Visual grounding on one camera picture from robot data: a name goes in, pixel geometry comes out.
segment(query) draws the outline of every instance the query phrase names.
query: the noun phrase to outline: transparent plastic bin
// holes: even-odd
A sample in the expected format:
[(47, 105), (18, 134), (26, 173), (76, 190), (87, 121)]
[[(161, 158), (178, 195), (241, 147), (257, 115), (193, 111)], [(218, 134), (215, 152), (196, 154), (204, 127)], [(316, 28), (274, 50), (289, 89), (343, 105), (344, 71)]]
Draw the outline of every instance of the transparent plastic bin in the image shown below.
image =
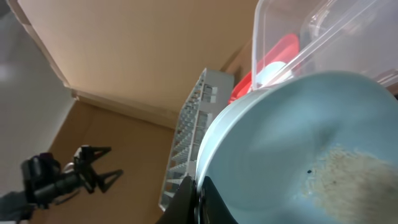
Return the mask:
[[(252, 89), (327, 70), (356, 72), (391, 86), (398, 82), (396, 24), (397, 0), (260, 0)], [(270, 57), (275, 47), (283, 53), (287, 46), (279, 42), (291, 35), (299, 39), (299, 52)]]

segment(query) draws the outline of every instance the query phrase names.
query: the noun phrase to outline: red object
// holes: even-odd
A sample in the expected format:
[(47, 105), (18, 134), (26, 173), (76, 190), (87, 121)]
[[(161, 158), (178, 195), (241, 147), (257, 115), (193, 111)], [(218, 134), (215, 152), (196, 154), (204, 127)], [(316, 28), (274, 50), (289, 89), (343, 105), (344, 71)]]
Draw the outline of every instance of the red object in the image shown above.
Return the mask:
[[(287, 34), (258, 62), (257, 71), (261, 71), (272, 62), (290, 62), (300, 52), (300, 41), (297, 35)], [(251, 71), (235, 86), (228, 104), (248, 93), (251, 87)]]

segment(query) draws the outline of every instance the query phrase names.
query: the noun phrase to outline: dish rack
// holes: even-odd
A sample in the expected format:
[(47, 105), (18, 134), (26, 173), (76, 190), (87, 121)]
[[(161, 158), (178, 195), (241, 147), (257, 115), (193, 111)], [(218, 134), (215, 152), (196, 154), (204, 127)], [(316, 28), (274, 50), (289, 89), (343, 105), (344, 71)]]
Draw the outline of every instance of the dish rack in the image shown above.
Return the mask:
[(182, 106), (159, 199), (163, 211), (183, 178), (195, 177), (201, 140), (211, 122), (227, 106), (233, 85), (232, 75), (206, 68)]

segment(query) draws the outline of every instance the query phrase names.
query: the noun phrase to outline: robotic arm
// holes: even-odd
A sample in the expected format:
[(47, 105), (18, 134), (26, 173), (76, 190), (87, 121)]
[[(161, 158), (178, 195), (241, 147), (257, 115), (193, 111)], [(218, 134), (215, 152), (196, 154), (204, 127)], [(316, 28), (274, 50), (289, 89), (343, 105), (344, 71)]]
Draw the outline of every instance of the robotic arm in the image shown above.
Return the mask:
[(30, 220), (36, 208), (48, 209), (50, 203), (59, 205), (79, 193), (57, 200), (84, 187), (92, 194), (98, 187), (105, 193), (118, 179), (121, 169), (97, 174), (91, 164), (111, 150), (110, 147), (82, 146), (73, 162), (61, 170), (51, 153), (42, 153), (22, 163), (24, 191), (11, 192), (0, 198), (0, 222)]

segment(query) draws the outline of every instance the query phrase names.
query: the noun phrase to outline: light blue bowl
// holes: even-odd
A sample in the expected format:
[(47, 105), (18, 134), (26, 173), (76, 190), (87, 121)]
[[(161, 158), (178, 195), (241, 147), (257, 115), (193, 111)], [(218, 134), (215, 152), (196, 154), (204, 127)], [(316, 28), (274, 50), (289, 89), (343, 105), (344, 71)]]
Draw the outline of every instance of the light blue bowl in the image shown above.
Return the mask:
[(258, 90), (209, 127), (198, 156), (198, 190), (210, 176), (239, 223), (336, 223), (303, 197), (302, 186), (315, 159), (337, 144), (398, 166), (396, 99), (347, 72)]

